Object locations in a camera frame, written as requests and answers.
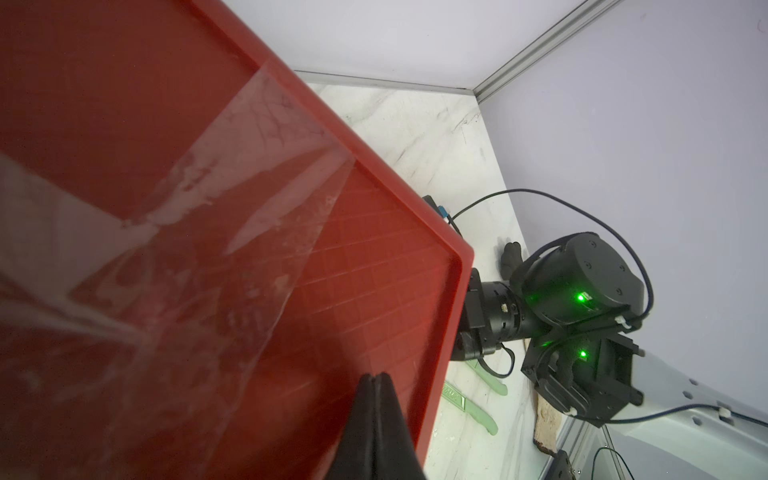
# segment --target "clear plastic film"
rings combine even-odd
[[[0,476],[204,473],[355,163],[268,71],[128,219],[0,155]]]

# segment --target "red plastic tray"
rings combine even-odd
[[[472,250],[226,7],[3,2],[0,61],[0,472],[322,478],[381,371],[424,460]]]

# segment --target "grid pattern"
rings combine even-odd
[[[119,218],[253,75],[183,2],[0,2],[0,18],[0,149]]]
[[[209,477],[322,471],[366,372],[392,376],[406,421],[417,430],[446,334],[441,305],[451,262],[434,236],[356,166]]]

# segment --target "white wall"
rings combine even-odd
[[[624,0],[482,114],[509,187],[640,254],[657,306],[635,342],[768,412],[768,2]],[[531,249],[596,227],[524,195]]]
[[[291,68],[474,88],[581,0],[224,0]]]

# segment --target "cable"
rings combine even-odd
[[[667,415],[672,415],[673,413],[682,412],[684,410],[690,410],[690,409],[708,409],[708,410],[716,410],[720,411],[724,407],[716,406],[716,405],[708,405],[706,403],[691,403],[689,405],[683,405],[679,407],[675,407],[673,409],[664,410],[663,412],[654,413],[651,415],[646,415],[645,417],[637,417],[636,419],[618,419],[618,420],[606,420],[606,419],[595,419],[591,417],[583,417],[581,415],[573,415],[573,417],[577,420],[584,420],[586,422],[600,422],[600,423],[608,423],[612,425],[622,425],[627,423],[640,423],[640,422],[647,422],[648,420],[658,419],[660,417],[664,417]],[[763,420],[756,419],[754,417],[750,417],[748,415],[744,415],[743,413],[736,413],[736,412],[730,412],[730,414],[738,419],[747,420],[748,422],[755,423],[757,425],[761,425],[763,427],[768,428],[768,422],[764,422]]]
[[[764,422],[763,420],[758,420],[742,413],[731,412],[730,414],[738,419],[747,420],[748,422],[756,423],[757,425],[768,428],[768,422]]]
[[[451,225],[451,227],[453,227],[453,230],[456,230],[456,233],[458,233],[458,235],[461,238],[464,238],[464,235],[462,235],[462,232],[458,229],[456,224],[453,222],[453,218],[450,215],[446,215],[445,218],[448,219],[448,223]]]
[[[509,366],[509,371],[506,374],[504,374],[504,375],[502,375],[501,373],[497,373],[497,372],[494,372],[493,370],[491,370],[491,367],[488,366],[488,363],[485,363],[485,360],[481,356],[478,357],[478,363],[480,364],[482,369],[485,370],[486,372],[490,373],[491,375],[493,375],[497,379],[505,379],[505,378],[507,378],[508,376],[510,376],[512,374],[512,370],[515,369],[515,352],[512,352],[510,349],[505,347],[503,343],[502,343],[502,348],[507,351],[507,353],[509,354],[509,359],[512,361],[512,364]]]
[[[547,194],[547,193],[539,191],[539,190],[532,190],[530,188],[511,188],[509,190],[502,190],[502,191],[495,192],[495,193],[490,194],[490,195],[485,195],[480,200],[472,202],[467,207],[464,207],[461,210],[459,210],[458,213],[453,216],[452,220],[457,219],[459,215],[463,214],[464,212],[466,212],[470,208],[474,207],[475,205],[477,205],[477,204],[479,204],[479,203],[481,203],[483,201],[486,201],[488,198],[492,198],[492,197],[495,197],[497,195],[503,195],[503,194],[514,194],[514,193],[517,193],[517,192],[525,192],[525,193],[529,193],[529,194],[537,194],[537,195],[541,195],[543,197],[547,197],[547,198],[549,198],[551,200],[554,200],[554,201],[558,202],[559,204],[565,205],[566,207],[568,207],[568,208],[570,208],[570,209],[572,209],[572,210],[574,210],[574,211],[584,215],[586,218],[588,218],[588,219],[592,220],[593,222],[597,223],[598,225],[603,227],[605,230],[608,230],[608,232],[611,235],[616,237],[616,240],[618,240],[624,246],[624,248],[627,249],[627,252],[629,252],[629,254],[632,256],[632,260],[634,260],[634,262],[637,264],[637,268],[640,269],[640,273],[641,273],[641,275],[643,277],[643,281],[645,282],[645,288],[648,291],[648,303],[647,303],[647,305],[645,307],[645,311],[643,311],[642,314],[640,316],[638,316],[637,318],[632,319],[631,323],[639,323],[639,322],[641,322],[643,319],[645,319],[648,316],[648,313],[650,312],[650,309],[653,308],[653,306],[654,306],[654,289],[653,289],[653,287],[650,284],[650,277],[648,276],[648,272],[645,271],[645,266],[643,266],[643,263],[640,261],[640,257],[638,257],[637,254],[634,252],[634,250],[632,250],[632,247],[630,247],[629,243],[621,235],[619,235],[619,233],[616,230],[614,230],[611,227],[609,227],[608,224],[605,223],[603,220],[600,220],[599,218],[595,217],[592,214],[588,214],[587,212],[585,212],[581,208],[576,207],[574,205],[571,205],[570,203],[568,203],[565,200],[561,200],[561,199],[557,198],[555,195],[550,195],[550,194]]]
[[[621,462],[624,463],[624,467],[627,469],[627,473],[629,474],[630,478],[634,480],[634,475],[632,475],[632,471],[627,466],[627,461],[624,460],[624,457],[621,456],[621,453],[617,452],[616,450],[610,449],[608,447],[600,447],[595,453],[594,457],[592,457],[592,476],[590,477],[592,480],[594,480],[594,462],[598,459],[598,453],[600,453],[600,450],[611,450],[616,455],[619,455],[619,458],[621,458]]]

